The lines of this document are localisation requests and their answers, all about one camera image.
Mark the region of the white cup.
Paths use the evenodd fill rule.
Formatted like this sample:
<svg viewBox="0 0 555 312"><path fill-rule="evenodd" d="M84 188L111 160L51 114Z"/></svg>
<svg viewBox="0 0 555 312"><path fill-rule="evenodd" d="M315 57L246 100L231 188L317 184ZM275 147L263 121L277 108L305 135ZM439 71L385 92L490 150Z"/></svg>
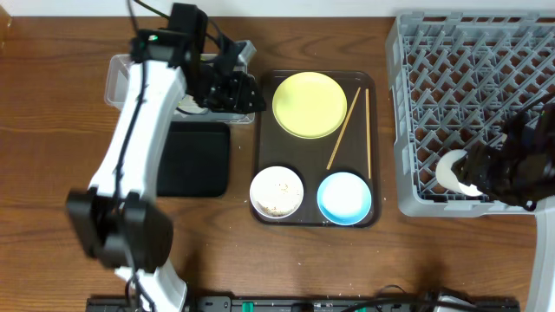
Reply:
<svg viewBox="0 0 555 312"><path fill-rule="evenodd" d="M452 166L458 160L464 160L467 155L465 150L453 150L445 153L439 160L435 177L443 188L449 191L458 192L469 197L478 197L482 192L475 185L464 185L456 177Z"/></svg>

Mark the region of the yellow plate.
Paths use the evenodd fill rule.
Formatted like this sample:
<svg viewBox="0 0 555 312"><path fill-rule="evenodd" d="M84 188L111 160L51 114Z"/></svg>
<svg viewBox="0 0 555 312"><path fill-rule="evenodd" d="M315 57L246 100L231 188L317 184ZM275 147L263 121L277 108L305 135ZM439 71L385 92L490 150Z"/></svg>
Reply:
<svg viewBox="0 0 555 312"><path fill-rule="evenodd" d="M272 112L287 133L301 139L320 139L342 125L347 99L339 83L328 75L302 72L278 85Z"/></svg>

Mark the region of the white bowl with food scraps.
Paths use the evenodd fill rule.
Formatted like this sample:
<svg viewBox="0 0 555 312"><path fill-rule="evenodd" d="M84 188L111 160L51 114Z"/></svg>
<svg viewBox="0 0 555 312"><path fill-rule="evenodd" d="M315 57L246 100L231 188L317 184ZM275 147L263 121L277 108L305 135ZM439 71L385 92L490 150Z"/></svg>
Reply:
<svg viewBox="0 0 555 312"><path fill-rule="evenodd" d="M270 166L253 178L250 201L262 217L282 219L298 210L304 199L304 185L300 177L285 166Z"/></svg>

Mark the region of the light blue bowl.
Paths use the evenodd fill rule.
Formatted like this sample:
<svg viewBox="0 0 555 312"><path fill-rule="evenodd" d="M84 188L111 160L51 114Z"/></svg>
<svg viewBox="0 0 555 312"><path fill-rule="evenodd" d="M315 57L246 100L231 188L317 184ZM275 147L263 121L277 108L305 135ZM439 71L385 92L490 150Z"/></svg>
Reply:
<svg viewBox="0 0 555 312"><path fill-rule="evenodd" d="M358 175L336 172L318 187L317 206L329 222L341 226L355 225L372 212L372 193Z"/></svg>

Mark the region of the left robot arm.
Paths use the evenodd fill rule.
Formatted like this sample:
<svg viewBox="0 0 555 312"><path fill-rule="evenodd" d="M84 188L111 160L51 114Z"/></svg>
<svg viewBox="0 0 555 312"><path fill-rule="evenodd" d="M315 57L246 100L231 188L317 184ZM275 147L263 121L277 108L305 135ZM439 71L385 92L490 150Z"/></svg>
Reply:
<svg viewBox="0 0 555 312"><path fill-rule="evenodd" d="M88 189L67 197L84 253L125 278L134 311L181 311L186 303L186 283L169 258L173 223L156 207L160 159L179 102L192 96L215 113L266 108L245 72L256 52L250 41L218 33L219 52L203 58L211 25L196 5L175 3L166 27L135 29L127 95L107 153Z"/></svg>

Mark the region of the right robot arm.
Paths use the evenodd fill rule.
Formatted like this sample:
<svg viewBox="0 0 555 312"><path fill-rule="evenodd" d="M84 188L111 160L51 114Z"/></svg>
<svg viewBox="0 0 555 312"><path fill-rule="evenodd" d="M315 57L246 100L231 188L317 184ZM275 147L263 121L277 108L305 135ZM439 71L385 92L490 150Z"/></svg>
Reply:
<svg viewBox="0 0 555 312"><path fill-rule="evenodd" d="M534 214L537 243L526 309L554 310L554 94L505 122L502 147L473 146L447 165L458 185Z"/></svg>

